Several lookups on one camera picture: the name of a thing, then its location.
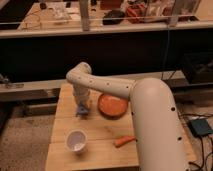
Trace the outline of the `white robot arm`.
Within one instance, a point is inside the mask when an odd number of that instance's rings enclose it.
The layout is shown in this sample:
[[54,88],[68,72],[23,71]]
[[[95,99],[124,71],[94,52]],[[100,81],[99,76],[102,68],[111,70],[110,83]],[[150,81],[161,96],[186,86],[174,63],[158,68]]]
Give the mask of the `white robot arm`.
[[69,70],[66,79],[77,104],[87,102],[91,89],[130,102],[141,171],[190,171],[174,96],[164,81],[95,76],[86,62]]

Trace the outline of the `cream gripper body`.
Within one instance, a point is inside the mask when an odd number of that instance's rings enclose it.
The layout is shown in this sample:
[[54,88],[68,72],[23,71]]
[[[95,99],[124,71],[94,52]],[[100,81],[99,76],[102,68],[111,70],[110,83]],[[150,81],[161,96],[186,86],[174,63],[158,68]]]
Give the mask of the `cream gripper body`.
[[75,98],[77,105],[86,106],[87,103],[88,103],[88,100],[89,100],[90,91],[88,89],[86,89],[86,90],[75,90],[73,95],[74,95],[74,98]]

